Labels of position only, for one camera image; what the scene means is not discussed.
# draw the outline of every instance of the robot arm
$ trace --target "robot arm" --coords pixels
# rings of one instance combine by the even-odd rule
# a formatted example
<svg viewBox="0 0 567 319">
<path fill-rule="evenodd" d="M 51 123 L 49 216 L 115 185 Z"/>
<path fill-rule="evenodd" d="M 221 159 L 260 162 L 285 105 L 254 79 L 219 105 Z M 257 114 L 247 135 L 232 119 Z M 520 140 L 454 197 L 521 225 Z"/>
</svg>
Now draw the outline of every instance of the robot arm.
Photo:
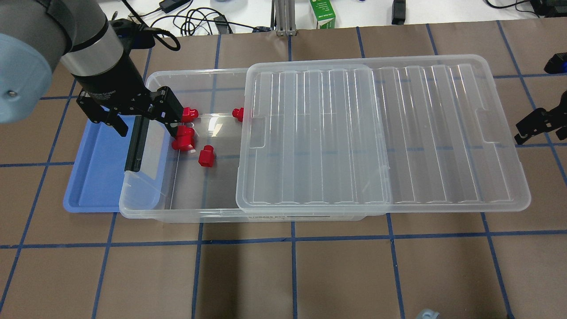
<svg viewBox="0 0 567 319">
<path fill-rule="evenodd" d="M 141 115 L 175 135 L 183 107 L 169 88 L 145 87 L 95 0 L 2 0 L 0 12 L 0 123 L 33 111 L 61 61 L 82 85 L 77 103 L 93 123 L 126 136 L 120 115 Z"/>
</svg>

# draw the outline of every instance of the transparent lid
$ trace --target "transparent lid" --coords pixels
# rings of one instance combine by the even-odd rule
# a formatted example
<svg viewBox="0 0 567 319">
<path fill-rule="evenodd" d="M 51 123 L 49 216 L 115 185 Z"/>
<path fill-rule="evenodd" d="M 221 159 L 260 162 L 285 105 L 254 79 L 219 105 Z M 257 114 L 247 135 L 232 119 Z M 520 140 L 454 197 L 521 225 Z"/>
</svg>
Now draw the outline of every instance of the transparent lid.
<svg viewBox="0 0 567 319">
<path fill-rule="evenodd" d="M 249 68 L 236 187 L 246 212 L 518 211 L 530 193 L 479 56 Z"/>
</svg>

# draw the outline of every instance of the gray plastic object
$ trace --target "gray plastic object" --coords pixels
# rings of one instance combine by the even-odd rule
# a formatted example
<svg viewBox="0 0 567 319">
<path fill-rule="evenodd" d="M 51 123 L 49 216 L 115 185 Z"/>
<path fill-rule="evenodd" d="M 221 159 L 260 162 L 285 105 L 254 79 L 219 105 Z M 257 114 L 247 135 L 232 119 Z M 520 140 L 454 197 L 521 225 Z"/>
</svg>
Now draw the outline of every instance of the gray plastic object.
<svg viewBox="0 0 567 319">
<path fill-rule="evenodd" d="M 0 34 L 0 123 L 24 119 L 51 85 L 52 71 L 30 45 Z"/>
<path fill-rule="evenodd" d="M 431 309 L 423 309 L 420 314 L 417 315 L 416 319 L 441 319 L 438 312 Z"/>
</svg>

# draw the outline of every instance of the green and white carton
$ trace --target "green and white carton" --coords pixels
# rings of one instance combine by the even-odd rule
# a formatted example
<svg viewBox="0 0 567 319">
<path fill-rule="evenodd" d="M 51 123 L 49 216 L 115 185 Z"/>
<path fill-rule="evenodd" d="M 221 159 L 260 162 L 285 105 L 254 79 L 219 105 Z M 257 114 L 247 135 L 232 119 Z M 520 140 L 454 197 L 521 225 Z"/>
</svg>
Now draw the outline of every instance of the green and white carton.
<svg viewBox="0 0 567 319">
<path fill-rule="evenodd" d="M 334 29 L 337 16 L 331 0 L 310 0 L 313 22 L 317 29 Z"/>
</svg>

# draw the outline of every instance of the red toy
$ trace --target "red toy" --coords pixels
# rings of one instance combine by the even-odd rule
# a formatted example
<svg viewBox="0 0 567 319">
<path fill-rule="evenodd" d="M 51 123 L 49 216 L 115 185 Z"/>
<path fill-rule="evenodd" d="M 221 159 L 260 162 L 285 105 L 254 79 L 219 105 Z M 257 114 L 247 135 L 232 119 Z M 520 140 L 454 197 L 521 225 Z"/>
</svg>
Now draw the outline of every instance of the red toy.
<svg viewBox="0 0 567 319">
<path fill-rule="evenodd" d="M 199 153 L 199 164 L 203 167 L 213 167 L 214 158 L 214 148 L 210 145 L 205 145 L 201 153 Z"/>
<path fill-rule="evenodd" d="M 199 111 L 194 108 L 184 107 L 183 115 L 181 116 L 181 121 L 183 123 L 192 122 L 194 119 L 199 117 Z"/>
<path fill-rule="evenodd" d="M 194 141 L 193 136 L 195 135 L 195 130 L 191 127 L 186 127 L 184 125 L 177 126 L 177 136 L 175 141 L 171 142 L 171 147 L 175 150 L 193 150 Z"/>
<path fill-rule="evenodd" d="M 242 118 L 244 117 L 244 108 L 235 108 L 232 111 L 232 116 L 238 119 L 238 122 L 242 122 Z"/>
</svg>

